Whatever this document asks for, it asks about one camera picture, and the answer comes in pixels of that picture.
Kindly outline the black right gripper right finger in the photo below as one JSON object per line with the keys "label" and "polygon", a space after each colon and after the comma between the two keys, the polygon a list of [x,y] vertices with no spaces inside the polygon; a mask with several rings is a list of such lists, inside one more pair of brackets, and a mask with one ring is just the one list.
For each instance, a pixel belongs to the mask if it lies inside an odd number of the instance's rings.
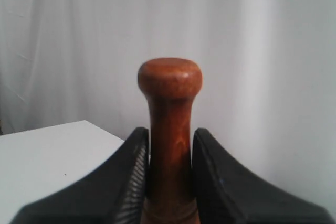
{"label": "black right gripper right finger", "polygon": [[257,176],[205,128],[193,137],[193,185],[201,223],[331,223],[325,208]]}

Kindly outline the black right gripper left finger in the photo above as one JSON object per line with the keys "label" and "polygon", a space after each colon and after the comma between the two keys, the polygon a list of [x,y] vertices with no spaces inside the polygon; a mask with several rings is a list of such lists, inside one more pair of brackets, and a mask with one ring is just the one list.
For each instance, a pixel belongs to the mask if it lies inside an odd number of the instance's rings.
{"label": "black right gripper left finger", "polygon": [[148,152],[149,131],[137,127],[93,172],[21,208],[16,223],[140,223]]}

